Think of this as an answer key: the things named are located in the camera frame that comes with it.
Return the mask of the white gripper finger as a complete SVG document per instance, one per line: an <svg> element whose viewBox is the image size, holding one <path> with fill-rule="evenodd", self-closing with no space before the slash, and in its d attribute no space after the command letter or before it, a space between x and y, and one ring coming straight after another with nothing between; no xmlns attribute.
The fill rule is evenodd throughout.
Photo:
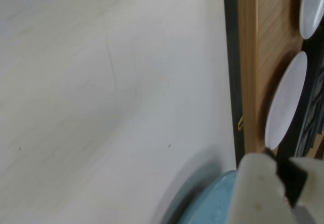
<svg viewBox="0 0 324 224"><path fill-rule="evenodd" d="M290 204L304 207L313 218L323 218L323 161L307 157L290 158Z"/></svg>
<svg viewBox="0 0 324 224"><path fill-rule="evenodd" d="M308 178L292 160L278 160L266 148L248 153L237 169L229 223L295 223L296 206Z"/></svg>

